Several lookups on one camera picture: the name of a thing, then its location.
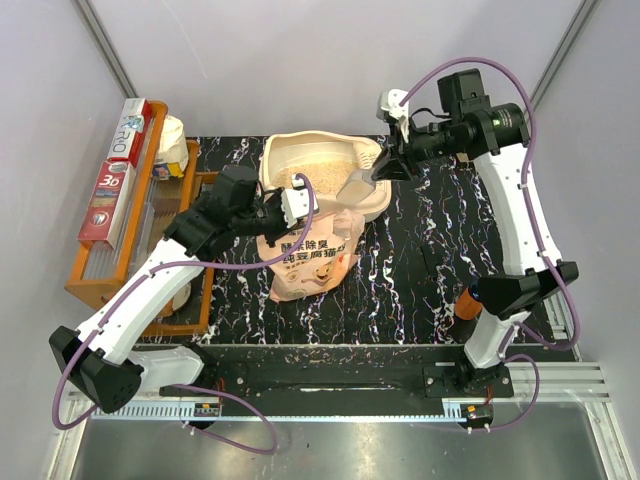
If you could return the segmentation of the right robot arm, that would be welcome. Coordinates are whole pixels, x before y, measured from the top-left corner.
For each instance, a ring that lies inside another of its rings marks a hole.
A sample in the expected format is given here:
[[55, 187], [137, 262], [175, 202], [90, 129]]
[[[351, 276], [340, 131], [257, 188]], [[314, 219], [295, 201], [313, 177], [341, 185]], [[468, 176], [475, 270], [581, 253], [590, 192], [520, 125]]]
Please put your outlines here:
[[439, 375], [444, 389], [468, 396], [483, 392], [503, 376], [505, 353], [531, 312], [577, 279], [578, 266], [566, 261], [550, 235], [528, 158], [533, 147], [520, 106], [492, 104], [476, 69], [437, 82], [443, 116], [416, 126], [410, 94], [381, 94], [377, 116], [389, 141], [368, 175], [371, 180], [414, 180], [423, 163], [465, 156], [479, 174], [494, 212], [503, 270], [472, 283], [456, 303], [456, 318], [475, 320], [456, 363]]

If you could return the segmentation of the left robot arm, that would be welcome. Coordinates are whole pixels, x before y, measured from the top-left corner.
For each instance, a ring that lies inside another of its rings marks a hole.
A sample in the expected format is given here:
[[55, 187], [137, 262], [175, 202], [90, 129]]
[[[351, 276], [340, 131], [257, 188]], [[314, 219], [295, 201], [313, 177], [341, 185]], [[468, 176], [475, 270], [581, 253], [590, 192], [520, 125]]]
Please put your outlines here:
[[309, 226], [317, 201], [310, 180], [297, 173], [289, 189], [260, 192], [256, 171], [221, 170], [211, 187], [179, 213], [149, 258], [92, 317], [76, 329], [57, 328], [49, 344], [63, 382], [71, 382], [105, 413], [125, 406], [140, 390], [175, 385], [195, 395], [213, 390], [210, 359], [197, 346], [134, 352], [144, 330], [170, 300], [205, 269], [227, 269], [218, 257], [240, 237], [269, 245]]

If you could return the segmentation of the cream plastic litter box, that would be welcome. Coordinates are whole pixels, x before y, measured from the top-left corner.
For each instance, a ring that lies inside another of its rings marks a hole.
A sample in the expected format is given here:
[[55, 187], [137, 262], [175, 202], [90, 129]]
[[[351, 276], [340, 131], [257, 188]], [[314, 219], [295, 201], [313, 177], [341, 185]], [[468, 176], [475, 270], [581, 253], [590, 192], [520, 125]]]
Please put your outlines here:
[[292, 176], [302, 173], [312, 184], [322, 214], [350, 209], [371, 222], [391, 202], [390, 181], [378, 182], [369, 196], [353, 206], [338, 201], [336, 194], [354, 170], [369, 168], [381, 151], [376, 141], [366, 137], [324, 131], [277, 134], [266, 141], [259, 178], [268, 190], [290, 188]]

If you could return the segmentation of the clear plastic scoop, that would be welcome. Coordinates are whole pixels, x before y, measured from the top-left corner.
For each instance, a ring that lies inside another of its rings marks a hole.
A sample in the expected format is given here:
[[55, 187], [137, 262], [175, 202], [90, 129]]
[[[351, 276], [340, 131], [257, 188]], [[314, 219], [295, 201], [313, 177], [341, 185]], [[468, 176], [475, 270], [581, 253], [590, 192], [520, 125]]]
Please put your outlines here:
[[355, 206], [364, 201], [376, 189], [373, 173], [373, 168], [354, 170], [336, 194], [336, 200], [347, 206]]

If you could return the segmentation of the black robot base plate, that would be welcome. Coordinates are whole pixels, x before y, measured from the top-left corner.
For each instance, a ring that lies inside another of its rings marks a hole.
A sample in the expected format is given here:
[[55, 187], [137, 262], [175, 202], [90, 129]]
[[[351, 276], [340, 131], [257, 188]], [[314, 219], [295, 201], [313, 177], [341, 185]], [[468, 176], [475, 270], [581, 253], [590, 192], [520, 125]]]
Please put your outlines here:
[[238, 396], [264, 391], [393, 391], [427, 398], [511, 398], [508, 368], [475, 370], [461, 346], [210, 345], [196, 384]]

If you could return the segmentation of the pink cat litter bag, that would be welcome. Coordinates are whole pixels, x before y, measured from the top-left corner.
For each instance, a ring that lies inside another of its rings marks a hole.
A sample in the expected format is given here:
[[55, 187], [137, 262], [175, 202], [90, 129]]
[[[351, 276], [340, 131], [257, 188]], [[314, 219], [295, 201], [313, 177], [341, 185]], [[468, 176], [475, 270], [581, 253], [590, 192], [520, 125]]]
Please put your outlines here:
[[336, 288], [359, 261], [364, 227], [364, 215], [348, 209], [315, 217], [296, 252], [270, 266], [270, 299], [289, 302]]

